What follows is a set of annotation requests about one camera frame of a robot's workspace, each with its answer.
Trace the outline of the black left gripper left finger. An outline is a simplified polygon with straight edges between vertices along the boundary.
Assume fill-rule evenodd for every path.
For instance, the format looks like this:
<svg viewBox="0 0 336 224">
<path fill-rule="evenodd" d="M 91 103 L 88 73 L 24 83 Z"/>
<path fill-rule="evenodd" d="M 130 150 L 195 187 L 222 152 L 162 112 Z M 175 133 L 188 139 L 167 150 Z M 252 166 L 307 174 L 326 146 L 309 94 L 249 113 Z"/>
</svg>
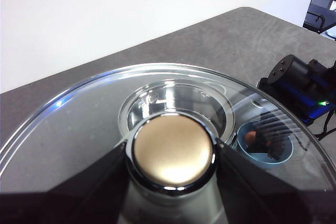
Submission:
<svg viewBox="0 0 336 224">
<path fill-rule="evenodd" d="M 1 223 L 116 223 L 129 174 L 122 142 L 44 193 L 1 195 Z"/>
</svg>

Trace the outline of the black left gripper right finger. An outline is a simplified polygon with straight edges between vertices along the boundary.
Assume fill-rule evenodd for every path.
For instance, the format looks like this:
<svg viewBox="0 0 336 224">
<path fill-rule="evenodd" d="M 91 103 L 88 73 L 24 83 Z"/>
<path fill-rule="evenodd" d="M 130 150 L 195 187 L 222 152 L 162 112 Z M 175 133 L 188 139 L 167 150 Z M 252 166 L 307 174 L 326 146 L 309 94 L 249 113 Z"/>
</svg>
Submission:
<svg viewBox="0 0 336 224">
<path fill-rule="evenodd" d="M 299 190 L 217 141 L 216 176 L 229 223 L 335 223 L 335 191 Z"/>
</svg>

